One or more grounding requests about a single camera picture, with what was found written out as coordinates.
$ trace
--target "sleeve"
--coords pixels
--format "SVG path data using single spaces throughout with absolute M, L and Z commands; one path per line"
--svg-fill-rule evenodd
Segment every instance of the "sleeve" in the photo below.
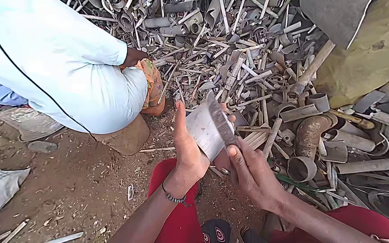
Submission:
M 124 63 L 127 56 L 125 42 L 94 25 L 63 2 L 55 0 L 53 3 L 58 8 L 54 13 L 59 14 L 52 23 L 59 32 L 60 43 L 64 44 L 66 52 L 90 64 L 117 66 Z

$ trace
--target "rusty pipe elbow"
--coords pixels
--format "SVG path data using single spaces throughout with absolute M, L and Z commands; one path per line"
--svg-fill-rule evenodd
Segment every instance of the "rusty pipe elbow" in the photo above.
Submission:
M 296 131 L 295 156 L 309 157 L 314 160 L 322 133 L 335 123 L 337 117 L 329 115 L 316 115 L 302 121 Z

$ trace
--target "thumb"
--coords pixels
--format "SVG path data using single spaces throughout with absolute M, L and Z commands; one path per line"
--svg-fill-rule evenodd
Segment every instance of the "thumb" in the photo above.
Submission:
M 235 145 L 229 145 L 227 147 L 227 154 L 229 155 L 230 161 L 232 162 L 232 165 L 238 175 L 238 181 L 248 181 L 251 177 L 251 173 L 240 149 Z
M 178 134 L 187 131 L 185 127 L 185 106 L 181 100 L 177 100 L 175 106 L 176 106 L 175 132 L 176 134 Z

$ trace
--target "yellow tarp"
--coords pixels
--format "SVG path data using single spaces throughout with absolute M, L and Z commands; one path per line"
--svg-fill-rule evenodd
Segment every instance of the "yellow tarp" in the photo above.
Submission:
M 367 10 L 349 49 L 336 47 L 318 70 L 314 84 L 337 108 L 353 104 L 388 81 L 389 0 L 378 0 Z

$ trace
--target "red trousers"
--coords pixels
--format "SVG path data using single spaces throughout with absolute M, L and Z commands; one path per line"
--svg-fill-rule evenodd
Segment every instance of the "red trousers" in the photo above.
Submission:
M 176 166 L 176 159 L 168 159 L 160 162 L 154 169 L 149 185 L 148 197 L 159 188 L 167 175 Z M 192 205 L 185 207 L 178 204 L 167 218 L 156 243 L 202 243 L 203 235 L 199 219 L 197 218 L 195 197 L 199 190 L 195 184 L 187 193 L 186 203 Z M 343 222 L 366 235 L 375 234 L 379 238 L 389 239 L 389 219 L 371 210 L 346 206 L 326 213 L 327 215 Z M 269 243 L 294 243 L 294 242 L 319 242 L 305 231 L 295 228 L 291 232 L 275 230 L 268 240 Z

